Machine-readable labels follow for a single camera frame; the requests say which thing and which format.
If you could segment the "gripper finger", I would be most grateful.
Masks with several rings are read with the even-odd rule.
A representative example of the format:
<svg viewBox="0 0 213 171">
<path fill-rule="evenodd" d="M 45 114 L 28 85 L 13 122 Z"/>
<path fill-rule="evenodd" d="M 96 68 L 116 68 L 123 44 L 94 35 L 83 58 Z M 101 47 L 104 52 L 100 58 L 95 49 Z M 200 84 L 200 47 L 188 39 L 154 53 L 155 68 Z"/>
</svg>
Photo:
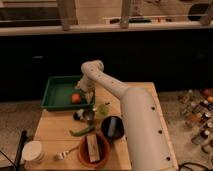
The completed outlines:
<svg viewBox="0 0 213 171">
<path fill-rule="evenodd" d="M 94 95 L 93 91 L 87 92 L 87 93 L 85 94 L 86 101 L 87 101 L 87 102 L 91 102 L 91 101 L 92 101 L 92 98 L 93 98 L 93 95 Z"/>
</svg>

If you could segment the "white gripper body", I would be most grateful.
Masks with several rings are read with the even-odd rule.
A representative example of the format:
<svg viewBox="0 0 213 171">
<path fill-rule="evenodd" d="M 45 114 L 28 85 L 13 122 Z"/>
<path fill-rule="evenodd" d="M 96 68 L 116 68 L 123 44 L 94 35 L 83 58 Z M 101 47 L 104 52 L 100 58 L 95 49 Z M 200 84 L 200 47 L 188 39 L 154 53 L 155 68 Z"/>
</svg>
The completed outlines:
<svg viewBox="0 0 213 171">
<path fill-rule="evenodd" d="M 77 82 L 76 89 L 80 89 L 85 93 L 89 93 L 95 90 L 95 83 L 86 75 L 83 75 L 82 78 Z"/>
</svg>

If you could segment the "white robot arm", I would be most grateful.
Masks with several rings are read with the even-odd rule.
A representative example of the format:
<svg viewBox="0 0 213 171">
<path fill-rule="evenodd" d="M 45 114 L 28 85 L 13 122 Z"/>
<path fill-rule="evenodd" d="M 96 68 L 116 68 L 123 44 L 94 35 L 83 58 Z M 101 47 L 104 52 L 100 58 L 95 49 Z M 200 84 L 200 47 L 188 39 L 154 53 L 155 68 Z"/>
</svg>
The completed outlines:
<svg viewBox="0 0 213 171">
<path fill-rule="evenodd" d="M 120 101 L 133 171 L 176 171 L 154 98 L 143 87 L 129 86 L 104 73 L 100 60 L 84 62 L 77 87 L 90 92 L 97 83 Z"/>
</svg>

